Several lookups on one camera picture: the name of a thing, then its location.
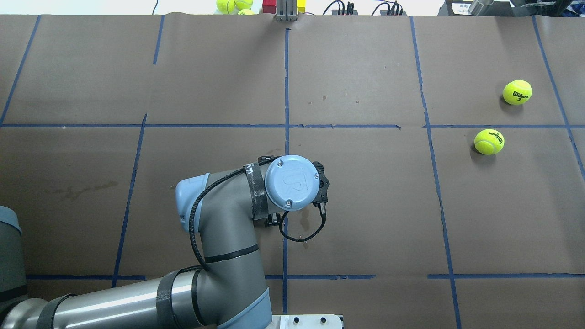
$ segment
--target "black cable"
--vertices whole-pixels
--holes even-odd
[[[392,5],[392,8],[390,8],[390,11],[388,11],[386,13],[386,15],[391,15],[394,16],[394,12],[396,11],[396,2],[394,3],[394,5]]]
[[[304,238],[304,239],[297,239],[297,238],[293,238],[288,236],[287,234],[284,233],[283,230],[283,225],[284,225],[284,219],[286,218],[286,216],[288,215],[288,211],[285,211],[283,216],[282,216],[282,222],[280,222],[280,225],[278,226],[278,230],[280,231],[280,234],[283,235],[283,237],[289,239],[290,241],[294,241],[294,242],[305,242],[305,241],[309,241],[310,239],[314,238],[319,232],[321,232],[321,230],[323,229],[323,227],[325,226],[325,218],[326,218],[326,214],[321,214],[321,226],[319,226],[319,228],[311,235],[309,235],[308,237]]]
[[[573,0],[557,0],[549,9],[549,16],[559,17]]]
[[[390,4],[388,2],[382,2],[381,4],[377,5],[376,8],[374,9],[374,11],[371,13],[372,16],[374,16],[374,14],[376,13],[376,10],[378,10],[379,7],[383,6],[383,5],[387,5],[388,6],[388,10],[386,12],[390,11]]]
[[[341,4],[340,6],[343,8],[343,10],[341,10],[341,9],[338,9],[338,11],[337,11],[337,14],[338,14],[338,15],[341,15],[341,12],[340,12],[340,11],[342,11],[342,12],[345,12],[345,4],[343,3],[343,1],[341,1],[341,0],[335,0],[335,1],[331,2],[331,3],[329,4],[329,6],[327,6],[327,8],[325,8],[325,11],[323,11],[323,15],[327,13],[327,10],[329,10],[329,8],[331,8],[331,6],[332,6],[332,5],[333,5],[335,2],[337,2],[337,3],[338,3],[338,6],[339,6],[339,4]]]
[[[159,5],[159,0],[156,0],[156,4],[154,5],[154,8],[152,9],[152,14],[154,15],[154,10],[156,9],[156,6]]]
[[[276,159],[278,159],[278,157],[271,157],[271,158],[259,161],[258,165],[262,166],[262,165],[270,163]],[[241,167],[240,169],[237,169],[236,171],[231,172],[231,173],[227,174],[226,176],[223,176],[222,178],[213,182],[205,190],[203,190],[203,192],[201,192],[201,194],[199,194],[199,196],[195,199],[193,206],[191,207],[191,213],[189,214],[189,237],[191,238],[191,248],[193,249],[193,253],[195,254],[195,257],[197,258],[197,261],[199,261],[199,263],[201,264],[201,267],[206,271],[209,271],[209,265],[207,265],[207,263],[205,263],[205,260],[201,256],[201,253],[199,253],[199,249],[197,248],[197,239],[195,236],[194,225],[195,225],[195,212],[197,211],[197,206],[199,205],[201,200],[211,190],[213,190],[217,185],[220,185],[221,183],[227,181],[228,179],[233,178],[233,177],[235,177],[243,172],[244,172],[244,167]]]

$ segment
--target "electrical cable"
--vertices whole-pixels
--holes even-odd
[[[329,10],[329,8],[331,8],[331,6],[332,6],[332,5],[333,5],[335,2],[337,2],[338,6],[340,6],[341,8],[343,8],[343,10],[342,10],[341,8],[339,8],[339,9],[338,9],[338,11],[337,11],[337,15],[341,15],[341,13],[342,13],[342,12],[345,12],[345,4],[343,3],[343,1],[341,1],[341,0],[335,0],[335,1],[331,2],[331,3],[329,4],[329,6],[327,6],[327,8],[325,8],[325,10],[323,11],[323,15],[327,13],[327,10]]]
[[[278,159],[278,157],[271,157],[268,159],[264,159],[262,161],[258,162],[259,166],[265,165],[267,163],[271,163],[274,160]],[[211,191],[213,190],[215,187],[217,187],[217,185],[220,185],[221,183],[227,181],[230,178],[233,178],[239,174],[244,173],[245,169],[244,167],[241,167],[240,169],[235,170],[234,172],[231,172],[229,174],[227,174],[226,176],[223,176],[222,178],[216,180],[215,182],[213,182],[211,185],[209,185],[205,190],[203,190],[203,192],[201,192],[201,194],[199,194],[199,196],[195,199],[195,202],[193,203],[193,206],[191,207],[191,213],[189,214],[189,237],[191,239],[191,248],[193,249],[193,253],[195,254],[195,257],[197,258],[197,261],[199,261],[199,263],[201,264],[201,267],[209,272],[209,265],[207,265],[207,263],[205,263],[205,260],[203,259],[203,257],[201,256],[201,253],[199,252],[199,249],[197,248],[197,239],[195,236],[195,212],[197,210],[197,206],[199,205],[199,203],[201,202],[201,200]]]
[[[159,0],[156,0],[156,4],[154,5],[154,8],[152,9],[152,14],[154,15],[154,10],[156,9],[156,6],[159,5]]]
[[[376,10],[378,10],[379,7],[383,6],[384,4],[387,5],[388,10],[386,10],[386,16],[401,16],[404,9],[402,8],[402,5],[399,4],[397,1],[386,1],[386,0],[378,0],[381,1],[381,3],[379,5],[376,6],[376,8],[374,9],[374,11],[371,13],[372,16],[374,16],[374,14],[376,13]]]
[[[290,237],[287,234],[285,234],[284,233],[284,230],[283,230],[284,219],[285,219],[285,217],[287,215],[288,215],[288,211],[285,211],[284,214],[283,214],[283,216],[282,216],[282,222],[280,222],[280,225],[278,226],[278,230],[280,231],[280,234],[283,235],[283,237],[289,239],[290,241],[294,241],[294,242],[306,242],[306,241],[309,241],[310,239],[314,238],[319,232],[321,232],[321,230],[325,226],[326,214],[321,214],[321,226],[319,226],[319,228],[313,234],[311,234],[308,237],[303,238],[303,239],[293,238],[293,237]]]
[[[374,8],[374,11],[371,13],[371,15],[374,16],[374,14],[376,13],[376,10],[378,10],[378,8],[383,6],[383,5],[387,5],[388,10],[386,12],[390,12],[390,4],[388,2],[382,2],[381,4],[377,5],[376,8]]]

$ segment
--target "table surface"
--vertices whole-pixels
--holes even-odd
[[[2,16],[0,204],[24,231],[30,295],[192,265],[176,183],[299,154],[325,166],[328,223],[302,244],[257,226],[275,314],[583,328],[584,25]],[[534,89],[517,107],[501,99],[516,79]],[[489,127],[506,144],[482,156]],[[307,236],[317,209],[289,223]]]

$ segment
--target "wilson logo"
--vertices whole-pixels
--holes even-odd
[[[523,98],[528,98],[528,95],[521,94],[521,93],[520,93],[520,92],[518,92],[518,91],[514,91],[514,92],[512,93],[512,95],[513,95],[514,97],[518,97],[518,101],[521,101]]]
[[[500,144],[502,144],[504,142],[504,140],[502,139],[502,137],[500,137],[500,134],[498,133],[492,133],[491,131],[489,132],[490,135],[494,136],[499,142]]]

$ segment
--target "yellow tennis ball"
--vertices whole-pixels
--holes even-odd
[[[231,13],[236,7],[234,0],[217,0],[215,4],[217,5],[220,13]]]
[[[524,104],[532,96],[532,87],[524,80],[514,80],[506,85],[503,95],[508,104]]]
[[[252,3],[254,1],[252,0],[236,0],[236,6],[238,9],[242,10],[242,9],[250,9],[252,8]]]
[[[504,148],[504,135],[493,129],[484,129],[480,131],[473,143],[476,150],[485,155],[496,154]]]
[[[251,9],[242,9],[241,11],[238,12],[238,15],[255,15],[256,13],[254,13]]]

